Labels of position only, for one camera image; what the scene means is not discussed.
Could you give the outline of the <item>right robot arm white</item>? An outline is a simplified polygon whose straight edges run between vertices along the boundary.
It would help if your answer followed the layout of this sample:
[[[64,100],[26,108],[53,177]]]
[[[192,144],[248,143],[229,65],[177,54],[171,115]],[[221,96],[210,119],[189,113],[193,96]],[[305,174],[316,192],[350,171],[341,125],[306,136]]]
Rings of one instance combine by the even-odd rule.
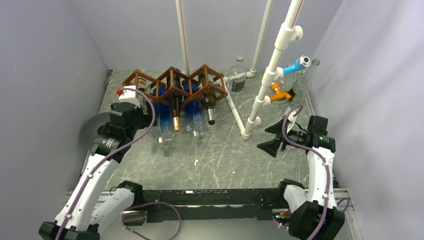
[[[328,136],[328,119],[312,115],[306,131],[290,130],[282,135],[283,121],[267,127],[273,140],[259,143],[257,147],[276,157],[287,146],[304,149],[309,167],[308,189],[299,182],[283,181],[282,190],[275,194],[276,203],[289,207],[291,216],[281,220],[289,235],[300,240],[333,240],[345,223],[345,214],[338,210],[333,189],[333,162],[336,141]]]

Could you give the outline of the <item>wide clear jar bottle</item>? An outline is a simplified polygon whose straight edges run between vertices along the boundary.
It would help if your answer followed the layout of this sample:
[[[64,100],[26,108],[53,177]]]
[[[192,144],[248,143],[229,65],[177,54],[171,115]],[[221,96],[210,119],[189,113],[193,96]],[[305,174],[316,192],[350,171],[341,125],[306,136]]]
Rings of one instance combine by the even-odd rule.
[[[284,92],[288,92],[293,87],[295,82],[294,78],[296,76],[295,72],[293,72],[294,68],[294,64],[283,68],[277,68],[275,81],[280,83],[280,88]]]

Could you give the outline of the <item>tall clear wine bottle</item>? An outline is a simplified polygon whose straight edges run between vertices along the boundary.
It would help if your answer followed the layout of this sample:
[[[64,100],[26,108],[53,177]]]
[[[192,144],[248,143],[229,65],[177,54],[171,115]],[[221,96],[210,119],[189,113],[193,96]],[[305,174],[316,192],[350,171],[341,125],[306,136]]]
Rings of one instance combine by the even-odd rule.
[[[311,80],[316,73],[320,62],[321,61],[319,58],[314,58],[311,62],[311,65],[307,67],[304,73],[296,79],[290,93],[292,98],[289,102],[292,105],[300,104],[308,95],[312,86]]]

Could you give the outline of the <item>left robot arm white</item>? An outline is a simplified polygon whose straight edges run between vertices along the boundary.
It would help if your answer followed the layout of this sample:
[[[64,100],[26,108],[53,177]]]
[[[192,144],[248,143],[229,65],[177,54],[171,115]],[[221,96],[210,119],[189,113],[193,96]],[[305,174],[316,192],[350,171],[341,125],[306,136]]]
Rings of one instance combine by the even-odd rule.
[[[44,221],[38,233],[44,240],[99,240],[106,228],[129,208],[139,209],[144,203],[142,185],[124,181],[115,193],[96,206],[102,191],[138,139],[140,129],[147,132],[155,126],[154,105],[146,101],[147,112],[130,102],[113,103],[111,112],[94,116],[93,120],[109,116],[94,139],[87,165],[71,197],[55,217]]]

